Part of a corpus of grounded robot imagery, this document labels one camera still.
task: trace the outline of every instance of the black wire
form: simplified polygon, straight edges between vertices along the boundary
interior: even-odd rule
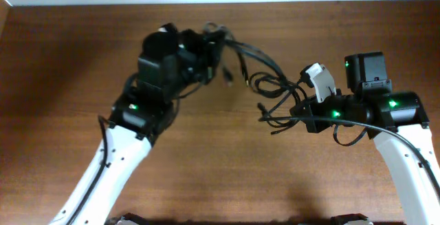
[[[272,58],[270,58],[262,50],[252,45],[248,45],[246,43],[240,43],[233,40],[226,40],[226,45],[231,47],[236,52],[245,54],[265,64],[276,73],[275,76],[267,72],[257,72],[251,75],[249,79],[250,87],[252,88],[252,90],[255,93],[260,94],[266,98],[278,98],[283,94],[285,94],[281,98],[281,100],[275,106],[273,106],[269,111],[266,110],[263,104],[261,103],[258,104],[258,108],[261,110],[261,113],[264,117],[271,118],[272,112],[277,110],[290,96],[294,98],[295,106],[299,105],[301,103],[301,97],[300,94],[298,93],[298,90],[303,95],[304,99],[308,100],[307,94],[305,93],[304,89],[300,87],[298,83],[293,83],[287,80],[281,68],[275,63],[275,61]],[[263,89],[260,86],[260,84],[263,83],[269,83],[277,88],[272,90]],[[271,134],[274,135],[292,128],[298,123],[298,121],[288,121],[288,122],[267,121],[267,123],[269,126],[279,129],[271,132]]]
[[[275,121],[275,120],[288,120],[288,121],[324,121],[324,122],[334,122],[337,124],[344,124],[344,125],[358,125],[363,126],[368,129],[374,129],[376,131],[384,132],[389,135],[392,135],[399,139],[406,147],[408,147],[413,154],[416,155],[417,159],[419,159],[420,164],[424,167],[426,173],[428,174],[428,177],[434,187],[435,193],[437,194],[437,199],[440,198],[440,185],[437,182],[437,179],[434,176],[434,173],[432,172],[432,169],[430,167],[429,161],[427,161],[424,156],[419,152],[419,150],[405,137],[399,135],[398,133],[394,133],[392,131],[389,131],[387,129],[374,126],[374,125],[368,125],[364,124],[362,122],[355,122],[350,120],[343,120],[343,119],[337,119],[337,118],[328,118],[328,117],[322,117],[322,116],[313,116],[313,117],[302,117],[302,116],[289,116],[289,117],[277,117],[277,118],[260,118],[259,121]]]
[[[285,80],[285,75],[283,74],[283,71],[281,68],[275,63],[274,60],[272,60],[268,55],[261,53],[262,51],[258,48],[255,48],[252,46],[252,48],[255,48],[257,50],[253,50],[250,48],[250,50],[243,48],[242,46],[246,45],[244,43],[232,41],[232,40],[226,40],[226,45],[231,47],[236,52],[242,53],[244,55],[250,56],[260,62],[262,62],[264,65],[268,66],[270,69],[272,69],[279,78]]]
[[[189,95],[194,94],[194,93],[195,93],[198,89],[200,89],[200,87],[202,87],[203,85],[204,85],[204,82],[201,81],[201,82],[199,82],[199,84],[198,84],[193,90],[187,92],[187,93],[184,94],[184,95],[178,96],[178,97],[176,97],[176,98],[174,98],[174,99],[175,99],[175,100],[179,100],[179,99],[181,99],[181,98],[186,98],[186,97],[188,97]]]
[[[229,30],[224,25],[217,25],[216,23],[213,23],[213,22],[207,22],[205,24],[205,26],[203,27],[203,32],[205,32],[205,33],[215,32],[217,30],[223,30],[226,33],[226,39],[228,39],[228,37],[230,37],[232,39],[232,41],[236,41],[235,36],[231,32],[231,30]],[[246,86],[249,86],[249,74],[248,74],[248,67],[246,66],[245,58],[243,57],[242,53],[237,52],[237,51],[236,51],[236,55],[239,58],[241,75],[245,79]]]
[[[168,123],[168,125],[166,126],[166,128],[168,129],[173,122],[176,120],[177,115],[179,114],[179,110],[180,110],[180,98],[176,98],[176,107],[174,108],[174,116],[173,119],[170,120],[170,122]]]
[[[125,94],[130,94],[131,84],[138,78],[138,73],[134,73],[127,78],[124,84],[124,89],[122,90]]]
[[[107,155],[108,155],[108,148],[109,148],[108,147],[108,143],[107,143],[107,135],[105,133],[105,123],[107,122],[107,120],[104,117],[102,117],[102,116],[98,116],[98,122],[99,122],[99,127],[101,129],[101,134],[102,134],[102,143],[104,145],[104,158],[102,159],[102,162],[100,163],[101,165],[100,165],[100,167],[98,169],[98,172],[95,175],[95,178],[91,182],[89,188],[87,189],[87,192],[84,194],[84,197],[82,198],[80,204],[78,205],[78,207],[76,208],[74,214],[70,217],[70,219],[66,223],[66,225],[73,224],[73,222],[75,221],[76,217],[78,216],[78,214],[83,209],[83,206],[85,205],[85,203],[86,203],[87,199],[89,198],[91,192],[95,188],[96,183],[98,183],[98,180],[99,180],[100,176],[102,175],[102,172],[104,171],[105,166],[107,164]]]
[[[362,130],[362,132],[351,142],[343,144],[340,143],[340,141],[338,140],[338,129],[339,129],[339,125],[335,126],[335,130],[333,131],[333,139],[335,140],[336,143],[338,143],[339,145],[343,146],[343,147],[350,147],[355,145],[356,143],[358,143],[366,134],[366,128],[364,128]]]

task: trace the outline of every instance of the green led light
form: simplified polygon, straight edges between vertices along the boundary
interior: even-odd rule
[[[139,109],[139,107],[137,105],[134,105],[134,104],[130,104],[129,108],[130,109]]]
[[[339,118],[341,116],[341,113],[339,113],[338,111],[333,111],[333,113],[331,114],[334,118]]]
[[[396,103],[394,100],[390,100],[390,102],[388,102],[391,106],[391,108],[395,107],[396,105],[398,105],[398,103]]]

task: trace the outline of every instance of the robotic arm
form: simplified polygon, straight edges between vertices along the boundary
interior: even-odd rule
[[[109,119],[99,117],[102,141],[96,154],[64,207],[49,224],[104,224],[134,169],[148,155],[158,136],[173,123],[179,100],[207,85],[220,66],[225,80],[232,81],[221,59],[225,46],[237,52],[246,84],[256,93],[266,98],[286,94],[270,110],[258,104],[262,113],[260,121],[279,129],[272,133],[285,131],[299,121],[306,124],[310,133],[335,125],[333,137],[339,143],[339,126],[365,126],[360,136],[343,146],[355,144],[368,133],[391,172],[408,224],[440,224],[436,216],[440,213],[437,198],[440,170],[433,153],[428,118],[416,94],[391,92],[382,53],[346,57],[347,83],[353,94],[343,96],[324,65],[315,63],[306,67],[300,73],[300,80],[293,83],[269,56],[251,45],[236,42],[225,27],[213,31],[205,28],[197,34],[192,30],[178,32],[173,24],[163,25],[159,32],[145,38],[137,60],[138,73],[127,79]],[[243,55],[262,62],[276,75],[257,72],[248,77]],[[259,85],[264,82],[277,89],[261,89]],[[314,87],[316,95],[307,97],[299,83]],[[180,94],[192,84],[197,87]],[[271,113],[290,96],[296,102],[290,109],[291,116],[272,117]],[[333,222],[350,224],[355,219],[359,217]]]

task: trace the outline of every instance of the wood grain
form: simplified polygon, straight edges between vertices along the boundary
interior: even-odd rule
[[[142,39],[169,21],[195,30],[206,21],[223,23],[240,41],[264,49],[292,80],[304,66],[324,63],[344,93],[344,56],[382,50],[394,90],[420,95],[440,150],[438,1],[12,8],[0,41],[0,224],[46,224],[58,212],[100,141],[96,115],[109,114],[136,71]],[[330,130],[308,134],[304,125],[270,136],[256,121],[256,103],[276,100],[246,89],[238,61],[230,52],[225,57],[234,86],[217,78],[182,102],[112,215],[403,219],[372,141],[344,148]],[[358,131],[345,129],[341,138]]]
[[[10,6],[6,3],[5,0],[0,0],[0,38],[1,32],[3,31],[3,27],[6,22],[6,17],[8,17],[9,7]]]

